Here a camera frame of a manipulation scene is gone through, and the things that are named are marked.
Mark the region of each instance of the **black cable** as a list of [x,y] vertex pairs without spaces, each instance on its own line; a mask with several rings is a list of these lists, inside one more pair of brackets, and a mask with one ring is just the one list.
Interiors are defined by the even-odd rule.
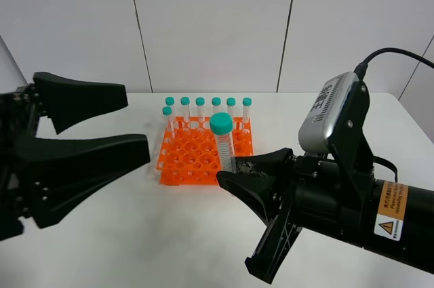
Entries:
[[404,49],[397,49],[395,47],[385,47],[384,49],[379,49],[375,52],[372,52],[368,57],[366,57],[365,60],[363,60],[362,63],[360,63],[358,66],[356,66],[354,72],[357,74],[360,80],[362,80],[365,77],[366,69],[368,69],[368,63],[371,62],[373,58],[376,56],[379,56],[383,53],[398,53],[403,54],[405,56],[409,56],[415,60],[418,60],[419,62],[422,62],[423,64],[426,64],[427,66],[430,66],[434,69],[434,63],[431,61],[423,58],[422,56],[418,56],[417,54],[414,54],[412,52],[406,51]]

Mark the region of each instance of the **orange label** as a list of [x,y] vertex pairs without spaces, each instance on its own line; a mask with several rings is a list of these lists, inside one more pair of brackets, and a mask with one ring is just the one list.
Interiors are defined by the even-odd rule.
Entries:
[[408,186],[384,182],[381,191],[378,213],[398,220],[404,220],[406,213]]

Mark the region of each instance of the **white tabletop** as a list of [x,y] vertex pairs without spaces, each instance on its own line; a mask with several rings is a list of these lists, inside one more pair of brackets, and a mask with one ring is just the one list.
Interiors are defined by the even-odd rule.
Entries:
[[[302,154],[297,133],[317,94],[248,95],[255,154],[283,147]],[[166,96],[129,94],[127,108],[58,137],[44,119],[38,136],[145,133],[156,157]],[[179,102],[183,95],[173,96]],[[202,96],[209,112],[213,95]],[[219,96],[235,97],[241,114],[247,94]],[[371,94],[364,131],[374,154],[398,166],[400,182],[434,190],[434,145],[393,96]],[[244,266],[265,229],[259,218],[217,186],[160,186],[154,168],[148,164],[113,182],[56,226],[39,230],[25,220],[24,235],[0,242],[0,287],[269,287]],[[392,180],[393,174],[378,166],[376,177]],[[273,287],[434,287],[434,275],[303,230]]]

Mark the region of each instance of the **test tube rack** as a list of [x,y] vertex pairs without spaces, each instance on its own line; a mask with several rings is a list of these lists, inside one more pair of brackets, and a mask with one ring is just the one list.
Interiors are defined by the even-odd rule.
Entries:
[[[166,128],[161,144],[157,162],[160,184],[216,185],[216,174],[222,168],[210,118],[200,123],[197,117],[190,117],[187,127],[182,117],[176,117],[174,127],[173,134]],[[253,156],[250,120],[242,123],[242,117],[234,117],[232,137],[236,157]]]

